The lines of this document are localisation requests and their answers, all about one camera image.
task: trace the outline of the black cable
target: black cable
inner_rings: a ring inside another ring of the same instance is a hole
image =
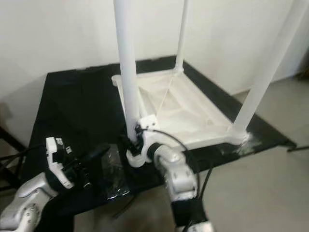
[[[120,209],[117,213],[115,213],[114,215],[112,215],[112,219],[116,220],[117,218],[119,218],[126,210],[128,210],[131,205],[135,202],[135,200],[137,199],[137,195],[134,195],[132,197],[132,199],[122,208]]]
[[[185,151],[189,153],[188,157],[191,160],[192,164],[195,166],[195,171],[197,173],[197,196],[196,196],[196,198],[198,198],[199,190],[200,190],[199,166],[198,166],[197,161],[194,159],[192,151],[190,151],[179,139],[177,139],[173,135],[170,135],[170,134],[166,133],[165,131],[162,131],[162,130],[160,131],[160,130],[155,130],[155,129],[142,129],[142,128],[140,128],[139,130],[141,130],[141,131],[149,131],[149,132],[157,132],[157,133],[166,135],[167,137],[169,137],[169,138],[175,140],[176,142],[178,142],[185,149]]]
[[[307,149],[309,149],[309,146],[299,146],[299,147],[290,148],[287,150],[287,152],[301,151],[301,150],[307,150]]]
[[[192,226],[192,225],[193,225],[193,221],[191,220],[191,221],[189,221],[189,223],[184,227],[184,229],[183,229],[182,232],[187,232],[188,229],[190,228],[190,226]]]
[[[209,166],[209,169],[208,169],[206,178],[205,178],[205,180],[204,180],[201,193],[199,194],[199,198],[200,198],[201,200],[203,199],[203,195],[204,195],[204,192],[205,192],[205,188],[206,188],[206,185],[207,185],[207,183],[208,183],[209,177],[210,177],[210,175],[211,175],[211,173],[212,173],[212,169],[213,169],[213,163],[210,162],[210,166]]]
[[[41,147],[43,146],[43,144],[38,144],[38,145],[35,145],[35,146],[32,146],[32,147],[29,147],[15,155],[12,155],[11,158],[9,158],[1,167],[0,167],[0,173],[4,170],[4,168],[6,168],[10,163],[12,163],[16,158],[18,157],[23,157],[27,154],[27,152],[33,150],[33,149],[36,149],[38,147]]]

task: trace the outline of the black table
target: black table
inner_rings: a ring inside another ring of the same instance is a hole
[[[137,62],[139,73],[173,68],[175,56],[148,59]],[[199,89],[231,120],[234,121],[241,103],[192,66],[184,63],[185,74]],[[120,74],[119,64],[90,67],[83,70],[52,72],[47,75],[40,107],[33,127],[29,147],[41,144],[46,137],[62,137],[75,154],[83,154],[95,144],[106,141],[119,144],[119,135],[125,131],[125,121],[118,90],[112,85],[111,77]],[[239,159],[241,156],[260,152],[278,145],[295,147],[296,144],[254,115],[248,126],[252,134],[249,146],[239,149],[228,144],[214,145],[192,150],[199,168],[208,168],[208,159],[221,165]],[[131,168],[120,154],[126,175],[126,184],[135,194],[162,184],[162,178],[152,164],[139,169]],[[44,148],[31,151],[22,170],[22,181],[34,177],[47,168]],[[39,230],[51,230],[51,222],[65,223],[72,228],[72,216],[107,203],[104,193],[94,194],[92,190],[69,191],[66,195],[51,201],[46,207]]]

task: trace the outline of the white vertical post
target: white vertical post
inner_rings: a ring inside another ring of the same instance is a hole
[[[258,72],[254,85],[237,115],[231,128],[232,131],[245,132],[268,85],[284,58],[307,8],[308,0],[294,1],[280,33],[273,44],[273,48],[263,57],[261,70]]]
[[[118,52],[124,94],[126,131],[135,142],[134,128],[140,117],[138,85],[131,28],[131,0],[114,0]]]
[[[183,2],[183,16],[182,16],[182,24],[180,28],[179,40],[178,40],[178,49],[177,49],[177,56],[176,56],[176,64],[175,70],[178,72],[183,71],[183,44],[184,44],[184,36],[186,25],[188,21],[188,11],[189,11],[189,1],[184,0]]]

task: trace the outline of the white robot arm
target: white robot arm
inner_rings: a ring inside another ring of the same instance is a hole
[[[55,196],[45,173],[40,173],[24,183],[14,200],[2,212],[1,232],[32,232],[38,225],[45,205]]]
[[[0,216],[0,232],[34,231],[44,207],[51,199],[77,183],[84,188],[91,184],[84,165],[105,154],[109,148],[108,144],[100,144],[86,156],[78,158],[69,146],[64,147],[61,138],[46,138],[49,169],[18,189],[12,203]]]
[[[200,211],[197,212],[200,215],[199,219],[186,230],[214,232],[211,222],[204,213],[203,203],[198,199],[197,179],[186,163],[185,155],[167,145],[154,143],[149,147],[147,156],[154,161],[155,167],[164,177],[175,221],[177,221],[176,217],[181,215],[181,212],[178,212],[180,209],[178,205],[183,205],[182,210],[186,213],[195,214],[192,212],[192,206],[197,204],[196,210]],[[185,226],[178,226],[176,231],[182,232],[184,228]]]

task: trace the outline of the white platform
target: white platform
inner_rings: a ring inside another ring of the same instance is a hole
[[[112,81],[118,87],[125,111],[121,76],[113,76]],[[190,149],[230,142],[232,122],[183,72],[142,73],[137,75],[137,83],[140,116],[156,115],[160,129]],[[177,146],[168,138],[163,142]]]

